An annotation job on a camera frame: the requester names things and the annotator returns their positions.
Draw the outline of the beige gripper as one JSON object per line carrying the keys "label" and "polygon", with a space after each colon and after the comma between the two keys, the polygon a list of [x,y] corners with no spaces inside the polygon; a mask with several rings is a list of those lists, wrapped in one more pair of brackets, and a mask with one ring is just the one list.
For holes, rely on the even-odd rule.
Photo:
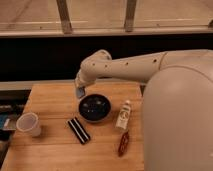
{"label": "beige gripper", "polygon": [[90,77],[83,73],[82,71],[79,71],[75,78],[75,86],[77,88],[85,88],[95,83],[95,78]]}

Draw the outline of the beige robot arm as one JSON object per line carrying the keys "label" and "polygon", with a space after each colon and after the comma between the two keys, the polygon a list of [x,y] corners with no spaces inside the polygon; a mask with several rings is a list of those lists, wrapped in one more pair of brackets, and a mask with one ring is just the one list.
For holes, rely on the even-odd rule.
{"label": "beige robot arm", "polygon": [[145,171],[213,171],[213,50],[114,59],[99,50],[81,62],[80,97],[100,77],[146,85],[142,101]]}

